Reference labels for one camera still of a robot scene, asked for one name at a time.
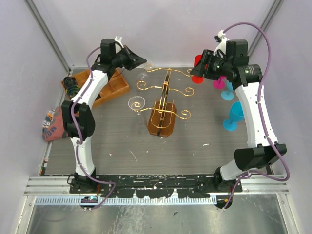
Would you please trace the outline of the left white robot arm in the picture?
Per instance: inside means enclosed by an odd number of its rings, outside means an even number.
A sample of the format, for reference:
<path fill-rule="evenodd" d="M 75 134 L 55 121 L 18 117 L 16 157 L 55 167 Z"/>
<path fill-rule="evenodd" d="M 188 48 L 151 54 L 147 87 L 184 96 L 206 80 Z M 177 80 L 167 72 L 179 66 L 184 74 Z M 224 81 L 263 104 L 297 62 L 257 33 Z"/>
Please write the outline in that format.
<path fill-rule="evenodd" d="M 95 131 L 92 114 L 93 104 L 102 88 L 108 84 L 117 68 L 132 70 L 146 63 L 146 59 L 136 55 L 122 38 L 102 39 L 93 64 L 87 63 L 89 76 L 78 93 L 61 105 L 63 127 L 70 138 L 76 168 L 71 185 L 76 189 L 93 193 L 101 181 L 96 179 L 96 168 L 92 159 L 91 140 Z"/>

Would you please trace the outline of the magenta plastic wine glass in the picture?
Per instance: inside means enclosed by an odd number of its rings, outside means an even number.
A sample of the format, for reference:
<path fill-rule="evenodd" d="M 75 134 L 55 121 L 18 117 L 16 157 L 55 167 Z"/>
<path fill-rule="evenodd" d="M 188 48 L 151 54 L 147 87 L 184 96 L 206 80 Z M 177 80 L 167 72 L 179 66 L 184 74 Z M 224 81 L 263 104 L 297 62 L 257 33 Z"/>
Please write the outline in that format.
<path fill-rule="evenodd" d="M 226 77 L 221 76 L 218 80 L 215 80 L 213 82 L 213 86 L 216 89 L 223 89 L 225 87 L 225 82 L 224 80 L 226 80 Z"/>

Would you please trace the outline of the red plastic wine glass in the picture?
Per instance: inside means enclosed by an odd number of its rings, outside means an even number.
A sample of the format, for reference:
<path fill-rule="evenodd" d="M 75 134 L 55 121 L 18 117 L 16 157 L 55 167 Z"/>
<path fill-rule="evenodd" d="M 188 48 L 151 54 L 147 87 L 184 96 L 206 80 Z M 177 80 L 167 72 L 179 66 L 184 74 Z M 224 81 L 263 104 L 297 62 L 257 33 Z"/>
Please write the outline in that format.
<path fill-rule="evenodd" d="M 199 71 L 196 68 L 196 66 L 198 65 L 200 59 L 201 59 L 201 54 L 197 55 L 194 59 L 194 68 L 195 71 L 192 74 L 192 82 L 194 82 L 195 84 L 201 84 L 203 82 L 203 77 L 199 76 Z"/>

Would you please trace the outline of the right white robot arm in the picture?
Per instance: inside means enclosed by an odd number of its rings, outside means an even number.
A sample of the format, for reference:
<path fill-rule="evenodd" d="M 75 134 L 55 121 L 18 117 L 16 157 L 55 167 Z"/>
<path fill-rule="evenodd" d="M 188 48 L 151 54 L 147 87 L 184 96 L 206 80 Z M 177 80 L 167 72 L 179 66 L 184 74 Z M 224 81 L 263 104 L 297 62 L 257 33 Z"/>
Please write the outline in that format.
<path fill-rule="evenodd" d="M 244 39 L 218 39 L 215 50 L 205 49 L 191 75 L 211 80 L 225 77 L 233 87 L 242 107 L 247 129 L 247 148 L 237 149 L 234 159 L 216 169 L 214 187 L 225 192 L 231 180 L 241 174 L 275 163 L 286 151 L 286 145 L 278 142 L 266 110 L 259 65 L 249 64 L 248 42 Z"/>

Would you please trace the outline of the light blue plastic wine glass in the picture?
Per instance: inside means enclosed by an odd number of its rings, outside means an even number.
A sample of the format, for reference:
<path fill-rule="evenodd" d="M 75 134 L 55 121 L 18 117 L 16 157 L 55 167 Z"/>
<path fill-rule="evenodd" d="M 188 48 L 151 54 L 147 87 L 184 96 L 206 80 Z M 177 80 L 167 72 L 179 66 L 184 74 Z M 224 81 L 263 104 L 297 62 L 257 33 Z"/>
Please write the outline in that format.
<path fill-rule="evenodd" d="M 234 94 L 233 94 L 233 85 L 231 82 L 227 81 L 227 88 L 228 90 L 222 91 L 221 93 L 221 97 L 226 100 L 226 101 L 230 101 L 233 100 L 234 98 Z"/>

